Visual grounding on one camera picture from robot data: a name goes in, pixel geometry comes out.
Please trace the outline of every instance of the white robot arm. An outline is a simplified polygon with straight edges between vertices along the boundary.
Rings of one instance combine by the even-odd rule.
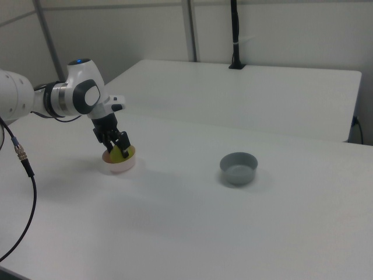
[[[124,109],[124,97],[109,95],[95,63],[77,59],[68,64],[66,82],[53,82],[33,89],[27,78],[0,70],[0,117],[15,120],[31,111],[63,118],[86,114],[94,133],[110,152],[117,145],[124,158],[130,147],[126,132],[119,132],[115,111]]]

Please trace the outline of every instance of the white table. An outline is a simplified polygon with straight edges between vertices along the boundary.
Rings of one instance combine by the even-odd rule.
[[[361,73],[144,60],[108,84],[128,111],[198,124],[343,142]]]
[[[372,279],[373,149],[118,112],[136,146],[103,168],[89,119],[31,115],[11,128],[36,174],[34,221],[1,265],[30,279]],[[259,161],[230,188],[220,159]],[[30,180],[0,152],[0,248],[19,237]]]

